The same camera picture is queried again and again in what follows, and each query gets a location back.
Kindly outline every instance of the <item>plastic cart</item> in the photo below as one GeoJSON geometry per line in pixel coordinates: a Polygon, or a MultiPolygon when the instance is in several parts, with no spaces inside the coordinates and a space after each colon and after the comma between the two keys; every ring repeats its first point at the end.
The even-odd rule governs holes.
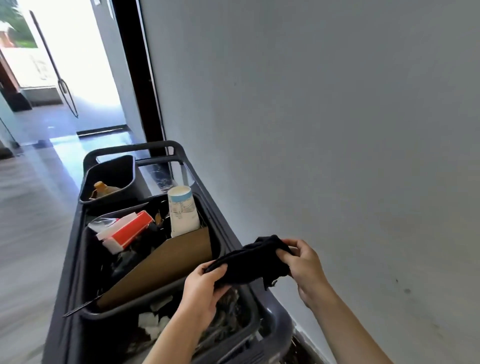
{"type": "MultiPolygon", "coordinates": [[[[215,226],[216,234],[221,237],[226,252],[241,248],[239,240],[225,221],[218,207],[213,202],[212,197],[193,169],[193,166],[187,159],[183,147],[177,142],[164,141],[94,150],[88,153],[84,159],[84,175],[86,175],[91,167],[98,164],[98,156],[167,147],[173,148],[173,154],[165,157],[137,159],[135,165],[141,167],[166,162],[178,162],[183,172],[189,172],[192,179],[192,183],[189,184],[192,192],[201,200],[203,208],[208,214],[208,218],[211,219],[210,223],[215,226]]],[[[86,361],[85,359],[83,348],[87,325],[89,325],[91,321],[85,320],[82,315],[63,317],[64,314],[83,303],[82,290],[79,283],[81,234],[92,216],[100,216],[144,202],[138,193],[133,195],[137,197],[100,206],[89,204],[77,205],[57,292],[57,299],[43,352],[43,364],[77,364],[88,362],[88,360],[86,361]]],[[[245,286],[245,288],[250,290],[257,304],[258,313],[261,318],[260,328],[256,334],[251,335],[248,341],[244,342],[241,347],[235,348],[233,352],[230,352],[217,362],[228,364],[275,363],[287,352],[290,346],[293,334],[292,321],[286,310],[275,299],[273,294],[270,291],[264,290],[261,279],[245,286]]]]}

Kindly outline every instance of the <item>folded black garment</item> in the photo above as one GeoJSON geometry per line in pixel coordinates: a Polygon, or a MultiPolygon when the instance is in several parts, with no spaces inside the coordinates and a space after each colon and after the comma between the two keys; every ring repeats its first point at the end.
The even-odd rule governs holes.
{"type": "Polygon", "coordinates": [[[276,255],[277,249],[291,253],[288,245],[278,236],[260,237],[254,243],[220,257],[205,269],[205,273],[227,263],[227,272],[215,283],[216,287],[225,284],[247,284],[262,277],[266,290],[268,287],[273,287],[278,277],[286,276],[290,272],[288,265],[276,255]]]}

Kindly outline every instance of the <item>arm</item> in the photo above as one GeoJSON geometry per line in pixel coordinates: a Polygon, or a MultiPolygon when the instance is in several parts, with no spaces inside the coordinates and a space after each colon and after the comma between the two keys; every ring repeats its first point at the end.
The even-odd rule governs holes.
{"type": "Polygon", "coordinates": [[[214,290],[227,265],[204,274],[212,262],[200,264],[186,279],[180,306],[160,334],[143,364],[187,364],[202,332],[212,322],[217,301],[230,286],[214,290]]]}
{"type": "Polygon", "coordinates": [[[315,315],[338,364],[392,364],[330,286],[317,253],[303,240],[282,240],[293,255],[276,253],[290,267],[300,298],[315,315]]]}

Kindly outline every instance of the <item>person's left hand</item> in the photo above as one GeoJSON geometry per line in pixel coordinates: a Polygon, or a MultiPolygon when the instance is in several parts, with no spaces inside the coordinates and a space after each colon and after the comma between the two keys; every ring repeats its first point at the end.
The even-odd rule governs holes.
{"type": "Polygon", "coordinates": [[[209,273],[204,273],[213,261],[200,264],[190,273],[185,280],[183,295],[177,312],[186,312],[194,315],[200,325],[199,329],[204,331],[212,322],[216,303],[230,289],[230,286],[215,289],[214,283],[222,278],[227,271],[227,265],[223,264],[209,273]]]}

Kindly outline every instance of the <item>cart handle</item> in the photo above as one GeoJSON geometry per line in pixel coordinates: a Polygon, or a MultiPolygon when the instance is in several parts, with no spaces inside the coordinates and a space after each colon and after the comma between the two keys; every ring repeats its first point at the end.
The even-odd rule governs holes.
{"type": "Polygon", "coordinates": [[[86,174],[90,168],[98,164],[96,158],[99,156],[104,156],[108,154],[134,152],[137,150],[144,150],[144,149],[167,148],[169,146],[173,147],[172,155],[137,159],[135,161],[135,164],[140,167],[140,166],[147,166],[149,164],[166,163],[166,162],[174,162],[174,161],[179,162],[180,164],[183,164],[184,162],[188,161],[187,155],[185,154],[185,150],[183,149],[183,147],[180,145],[180,143],[177,143],[173,140],[165,140],[161,142],[150,142],[150,143],[141,143],[141,144],[131,144],[128,146],[111,146],[108,148],[92,150],[91,152],[87,153],[87,155],[84,158],[84,174],[86,174]]]}

